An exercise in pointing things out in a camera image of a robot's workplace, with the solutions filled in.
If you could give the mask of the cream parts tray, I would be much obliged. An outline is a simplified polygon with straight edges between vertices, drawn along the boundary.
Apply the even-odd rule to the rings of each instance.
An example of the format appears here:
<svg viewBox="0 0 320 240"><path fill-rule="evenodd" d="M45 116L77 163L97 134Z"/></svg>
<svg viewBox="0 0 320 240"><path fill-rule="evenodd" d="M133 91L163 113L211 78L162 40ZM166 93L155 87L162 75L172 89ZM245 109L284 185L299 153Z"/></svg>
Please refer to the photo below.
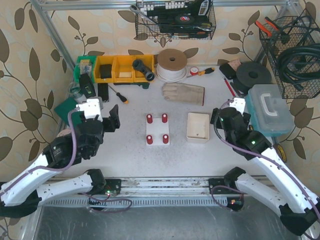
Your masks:
<svg viewBox="0 0 320 240"><path fill-rule="evenodd" d="M187 116L187 142L204 144L210 139L210 115L189 112Z"/></svg>

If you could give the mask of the beige work glove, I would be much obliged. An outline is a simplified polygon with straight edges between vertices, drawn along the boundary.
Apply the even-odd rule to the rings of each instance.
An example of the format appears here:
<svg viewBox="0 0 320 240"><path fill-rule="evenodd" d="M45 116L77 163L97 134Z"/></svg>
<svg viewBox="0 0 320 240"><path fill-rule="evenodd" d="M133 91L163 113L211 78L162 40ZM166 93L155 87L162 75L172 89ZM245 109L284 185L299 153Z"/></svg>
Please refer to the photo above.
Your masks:
<svg viewBox="0 0 320 240"><path fill-rule="evenodd" d="M203 106L205 88L178 82L165 83L162 86L162 95L167 101Z"/></svg>

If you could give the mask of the red spring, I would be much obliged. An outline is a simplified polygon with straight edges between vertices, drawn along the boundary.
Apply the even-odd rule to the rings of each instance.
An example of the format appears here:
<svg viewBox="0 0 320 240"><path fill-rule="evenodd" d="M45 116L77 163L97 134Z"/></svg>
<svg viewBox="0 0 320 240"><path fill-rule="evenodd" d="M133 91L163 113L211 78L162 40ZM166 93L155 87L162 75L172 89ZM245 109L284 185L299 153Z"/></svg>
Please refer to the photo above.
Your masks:
<svg viewBox="0 0 320 240"><path fill-rule="evenodd" d="M168 115L166 113L163 113L161 116L161 121L162 123L167 123L168 122Z"/></svg>
<svg viewBox="0 0 320 240"><path fill-rule="evenodd" d="M147 114L146 121L148 124L152 124L153 123L153 116L151 114Z"/></svg>
<svg viewBox="0 0 320 240"><path fill-rule="evenodd" d="M146 136L146 143L147 143L148 145L152 145L152 144L153 144L153 137L152 137L152 135L147 135L147 136Z"/></svg>
<svg viewBox="0 0 320 240"><path fill-rule="evenodd" d="M163 144L168 144L169 143L169 135L168 134L164 134L163 136L162 136L162 142L163 142Z"/></svg>

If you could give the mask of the white peg base plate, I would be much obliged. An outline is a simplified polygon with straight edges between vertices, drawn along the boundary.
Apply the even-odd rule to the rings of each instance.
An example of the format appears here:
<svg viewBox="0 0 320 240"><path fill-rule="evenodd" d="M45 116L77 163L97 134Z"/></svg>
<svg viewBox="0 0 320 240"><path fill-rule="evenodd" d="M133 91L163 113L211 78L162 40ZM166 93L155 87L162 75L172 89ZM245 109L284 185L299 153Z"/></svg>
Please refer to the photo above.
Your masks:
<svg viewBox="0 0 320 240"><path fill-rule="evenodd" d="M153 122L152 124L147 123L147 116L146 116L146 136L152 135L153 144L147 146L169 146L170 145L170 130L169 130L169 117L167 123L162 123L162 117L152 117ZM163 135L167 134L169 136L169 143L163 144Z"/></svg>

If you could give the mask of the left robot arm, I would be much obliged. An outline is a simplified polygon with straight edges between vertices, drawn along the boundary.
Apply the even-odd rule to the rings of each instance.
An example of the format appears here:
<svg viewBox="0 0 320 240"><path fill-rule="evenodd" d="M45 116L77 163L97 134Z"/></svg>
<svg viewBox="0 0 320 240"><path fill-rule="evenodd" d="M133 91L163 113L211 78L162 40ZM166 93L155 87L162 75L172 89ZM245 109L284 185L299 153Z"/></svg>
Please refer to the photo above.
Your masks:
<svg viewBox="0 0 320 240"><path fill-rule="evenodd" d="M97 154L104 134L120 128L118 105L110 110L109 117L102 117L98 103L82 103L67 118L71 132L55 138L28 168L0 186L1 217L26 217L55 198L95 195L104 190L106 180L100 169L86 170L69 180L46 182Z"/></svg>

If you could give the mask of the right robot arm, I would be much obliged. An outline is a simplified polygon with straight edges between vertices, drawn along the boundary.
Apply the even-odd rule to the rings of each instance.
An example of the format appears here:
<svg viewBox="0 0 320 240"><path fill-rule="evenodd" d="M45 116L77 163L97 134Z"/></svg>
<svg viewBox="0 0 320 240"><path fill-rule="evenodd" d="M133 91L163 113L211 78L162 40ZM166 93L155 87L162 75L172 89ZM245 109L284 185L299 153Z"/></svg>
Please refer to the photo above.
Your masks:
<svg viewBox="0 0 320 240"><path fill-rule="evenodd" d="M224 131L224 136L217 133L217 137L249 163L263 170L273 187L256 180L244 169L234 167L224 175L221 185L211 187L211 195L222 188L241 196L249 195L272 210L292 234L318 240L319 196L293 174L262 133L249 129L249 119L248 113L229 106L214 108L210 122L216 133Z"/></svg>

